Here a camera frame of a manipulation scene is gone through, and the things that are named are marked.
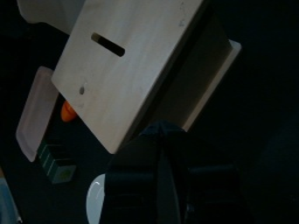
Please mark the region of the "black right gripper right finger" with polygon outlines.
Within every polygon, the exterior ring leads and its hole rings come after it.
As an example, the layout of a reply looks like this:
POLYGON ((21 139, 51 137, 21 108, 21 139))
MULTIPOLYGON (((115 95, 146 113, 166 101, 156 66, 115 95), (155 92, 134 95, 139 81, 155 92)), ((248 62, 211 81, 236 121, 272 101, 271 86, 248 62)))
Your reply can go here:
POLYGON ((182 224, 254 224, 239 188, 239 171, 224 153, 163 122, 182 224))

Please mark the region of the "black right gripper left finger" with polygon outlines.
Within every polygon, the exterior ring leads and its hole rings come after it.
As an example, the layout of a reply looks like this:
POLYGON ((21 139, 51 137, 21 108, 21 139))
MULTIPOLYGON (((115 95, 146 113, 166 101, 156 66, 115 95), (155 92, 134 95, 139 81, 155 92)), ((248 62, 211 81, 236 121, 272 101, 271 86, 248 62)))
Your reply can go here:
POLYGON ((156 224, 162 130, 148 126, 112 157, 98 224, 156 224))

